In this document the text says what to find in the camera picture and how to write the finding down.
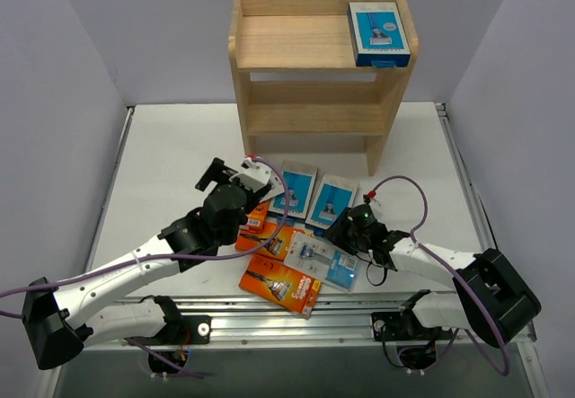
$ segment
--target white and blue package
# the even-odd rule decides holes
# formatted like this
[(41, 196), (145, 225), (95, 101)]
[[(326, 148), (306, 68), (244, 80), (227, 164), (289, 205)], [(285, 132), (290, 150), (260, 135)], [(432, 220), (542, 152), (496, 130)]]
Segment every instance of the white and blue package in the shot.
[(406, 67), (411, 52), (394, 2), (349, 3), (356, 66)]
[(294, 235), (284, 264), (346, 293), (358, 275), (355, 257), (306, 234)]
[(315, 193), (306, 223), (320, 229), (329, 228), (343, 209), (353, 204), (359, 183), (336, 175), (325, 174)]
[[(289, 193), (289, 212), (291, 217), (305, 218), (309, 208), (309, 201), (314, 188), (317, 167), (311, 164), (303, 164), (284, 160), (281, 171), (287, 183)], [(271, 201), (270, 211), (282, 213), (286, 205), (285, 194), (278, 195)]]

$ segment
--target blue box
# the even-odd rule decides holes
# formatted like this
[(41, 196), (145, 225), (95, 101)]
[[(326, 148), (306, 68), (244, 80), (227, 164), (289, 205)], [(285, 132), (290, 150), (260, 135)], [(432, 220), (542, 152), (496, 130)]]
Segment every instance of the blue box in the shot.
[(349, 3), (348, 18), (356, 66), (408, 65), (411, 52), (396, 3)]

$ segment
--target gray wall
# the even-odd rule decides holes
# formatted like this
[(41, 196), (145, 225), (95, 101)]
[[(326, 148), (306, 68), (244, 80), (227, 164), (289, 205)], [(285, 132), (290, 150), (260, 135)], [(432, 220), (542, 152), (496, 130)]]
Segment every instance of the gray wall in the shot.
[[(68, 0), (0, 0), (2, 290), (84, 265), (125, 115)], [(22, 323), (0, 331), (0, 395), (29, 396), (40, 372)]]
[(573, 396), (575, 0), (504, 0), (453, 97), (451, 120), (500, 248), (543, 304), (537, 349)]
[[(128, 104), (233, 102), (232, 0), (70, 0)], [(406, 99), (451, 97), (502, 0), (408, 0), (420, 57)]]

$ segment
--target table surface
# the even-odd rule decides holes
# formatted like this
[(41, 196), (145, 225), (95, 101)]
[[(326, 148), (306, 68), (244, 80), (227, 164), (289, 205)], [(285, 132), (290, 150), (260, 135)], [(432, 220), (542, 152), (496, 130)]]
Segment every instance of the table surface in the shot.
[[(258, 137), (257, 148), (260, 155), (278, 166), (284, 159), (295, 160), (315, 164), (320, 172), (359, 181), (356, 204), (384, 177), (411, 176), (429, 199), (429, 218), (418, 232), (419, 238), (458, 251), (480, 251), (432, 102), (402, 103), (374, 177), (367, 176), (366, 157), (359, 137)], [(133, 250), (173, 220), (200, 206), (205, 193), (194, 190), (194, 186), (215, 156), (236, 169), (243, 160), (234, 104), (137, 106), (92, 267), (102, 266)], [(420, 221), (420, 195), (408, 182), (388, 182), (378, 190), (377, 199), (382, 204), (383, 220), (388, 228), (409, 230)], [(234, 247), (222, 247), (219, 253), (233, 251)], [(244, 296), (245, 292), (237, 285), (249, 260), (247, 257), (206, 261), (184, 274), (142, 287), (132, 296)], [(373, 281), (380, 279), (379, 273), (379, 270), (370, 270)], [(384, 286), (372, 287), (361, 270), (353, 293), (411, 293), (422, 288), (445, 289), (408, 273), (390, 273)], [(341, 295), (327, 286), (322, 293)]]

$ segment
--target wooden rack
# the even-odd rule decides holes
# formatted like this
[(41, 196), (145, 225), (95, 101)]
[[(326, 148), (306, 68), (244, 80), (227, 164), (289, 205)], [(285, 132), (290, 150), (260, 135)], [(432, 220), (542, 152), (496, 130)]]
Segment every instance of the wooden rack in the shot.
[[(411, 58), (407, 67), (357, 67), (348, 23), (351, 1), (394, 1)], [(234, 0), (229, 57), (245, 153), (273, 134), (364, 138), (376, 172), (418, 56), (406, 0)], [(262, 72), (375, 73), (364, 81), (253, 81)]]

